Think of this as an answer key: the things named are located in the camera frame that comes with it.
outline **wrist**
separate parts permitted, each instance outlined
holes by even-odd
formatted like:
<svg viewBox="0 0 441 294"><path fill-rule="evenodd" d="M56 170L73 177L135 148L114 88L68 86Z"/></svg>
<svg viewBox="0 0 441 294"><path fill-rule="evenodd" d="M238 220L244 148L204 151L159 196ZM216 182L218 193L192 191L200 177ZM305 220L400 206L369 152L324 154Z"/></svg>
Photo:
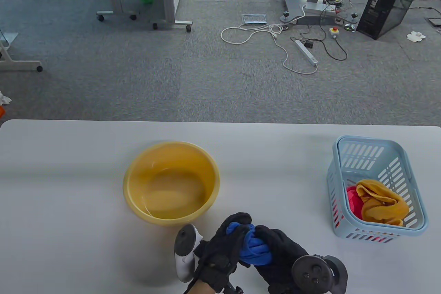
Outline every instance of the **wrist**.
<svg viewBox="0 0 441 294"><path fill-rule="evenodd" d="M220 293L227 286L229 277L222 271L206 265L202 268L198 280L208 284L216 293Z"/></svg>
<svg viewBox="0 0 441 294"><path fill-rule="evenodd" d="M214 294L215 292L216 291L214 291L214 289L211 288L210 285L203 282L202 280L198 280L194 283L194 286L188 294Z"/></svg>

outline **white power cable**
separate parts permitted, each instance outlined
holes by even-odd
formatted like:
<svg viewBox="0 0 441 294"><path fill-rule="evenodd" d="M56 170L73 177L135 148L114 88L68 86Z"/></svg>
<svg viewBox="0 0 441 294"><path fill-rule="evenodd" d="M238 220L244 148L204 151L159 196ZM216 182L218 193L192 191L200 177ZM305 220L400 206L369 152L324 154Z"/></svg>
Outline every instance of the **white power cable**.
<svg viewBox="0 0 441 294"><path fill-rule="evenodd" d="M305 13L305 6L306 6L306 4L304 4L303 7L302 7L303 15L300 16L300 17L297 17L297 18L293 19L292 21L290 21L290 23L293 23L293 22L299 20L300 18L303 18L303 17L306 16L306 13ZM233 27L230 27L230 28L225 28L225 29L222 30L222 32L220 33L220 38L221 38L223 41L225 41L226 43L230 44L230 45L243 45L244 43L248 42L254 34L256 34L256 33L258 33L258 32L266 32L266 33L269 33L269 34L271 34L271 36L273 37L273 40L274 40L274 43L276 44L276 46L279 47L279 48L281 48L281 49L283 49L283 50L285 51L286 58L285 58L285 61L284 61L283 64L282 64L284 68L288 69L288 70L291 71L291 72L299 73L299 74L301 74L301 75L311 75L311 74L317 72L317 70L318 70L318 65L315 66L315 70L314 70L313 72L299 72L299 71L293 70L293 69L291 69L291 68L289 68L289 67L287 67L287 66L285 65L285 63L288 61L288 51L287 51L284 47L282 47L281 45L279 45L279 44L277 43L277 41L276 41L277 36L283 32L283 26L284 26L285 24L265 24L265 25L263 25L263 26L258 26L258 27L256 27L256 28L244 28L244 27L243 27L244 25L247 25L247 24L241 24L241 25L239 25L238 27L237 27L237 26L233 26ZM242 42L232 42L232 41L228 41L228 40L224 39L223 34L224 34L224 32L227 31L227 30L250 31L250 32L252 32L252 34L250 34L249 37L248 37L245 41L242 41Z"/></svg>

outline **blue cloth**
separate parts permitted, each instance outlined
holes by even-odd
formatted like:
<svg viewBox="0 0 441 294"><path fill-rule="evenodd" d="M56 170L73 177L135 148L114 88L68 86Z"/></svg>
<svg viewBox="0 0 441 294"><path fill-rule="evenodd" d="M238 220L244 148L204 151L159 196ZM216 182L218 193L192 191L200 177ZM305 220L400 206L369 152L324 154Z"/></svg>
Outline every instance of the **blue cloth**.
<svg viewBox="0 0 441 294"><path fill-rule="evenodd" d="M227 234L231 234L240 224L237 222L232 222L227 227ZM271 263L273 257L269 251L269 247L260 239L254 236L256 232L254 225L250 224L249 232L245 235L244 245L240 251L239 259L242 262L251 265L268 265Z"/></svg>

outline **gray carpet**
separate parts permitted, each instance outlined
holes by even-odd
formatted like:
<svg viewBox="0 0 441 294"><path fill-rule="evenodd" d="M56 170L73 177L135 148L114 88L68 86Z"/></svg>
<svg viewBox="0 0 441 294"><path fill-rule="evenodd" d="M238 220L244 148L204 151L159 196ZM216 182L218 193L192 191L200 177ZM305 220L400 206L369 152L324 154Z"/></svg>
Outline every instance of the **gray carpet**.
<svg viewBox="0 0 441 294"><path fill-rule="evenodd" d="M367 0L352 0L362 13ZM240 23L242 13L266 13L278 23L283 0L181 0L183 28L153 31L148 17L109 17L109 0L0 0L0 28L20 33L16 59L39 59L44 72L1 72L0 90L12 98L1 119L72 119L335 124L441 123L441 34L424 17L408 12L403 23L378 41L343 31L347 61L329 58L322 45L314 75L282 67L284 52L268 34L246 45L228 45L219 33ZM441 10L441 1L419 1ZM427 35L421 43L406 34ZM293 27L278 42L288 64L311 70L289 39L306 32ZM320 37L314 27L311 37ZM240 40L246 34L227 34ZM326 40L329 51L343 53Z"/></svg>

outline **red cloth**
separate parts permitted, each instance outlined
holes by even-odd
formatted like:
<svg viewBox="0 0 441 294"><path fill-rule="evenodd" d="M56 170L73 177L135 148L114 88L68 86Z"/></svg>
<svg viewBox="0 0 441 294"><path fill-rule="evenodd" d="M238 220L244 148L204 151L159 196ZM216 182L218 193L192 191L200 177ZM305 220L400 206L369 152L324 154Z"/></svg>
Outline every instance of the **red cloth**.
<svg viewBox="0 0 441 294"><path fill-rule="evenodd" d="M359 197L356 188L357 186L348 187L346 192L348 193L349 207L351 208L352 213L362 220L361 209L363 208L364 203Z"/></svg>

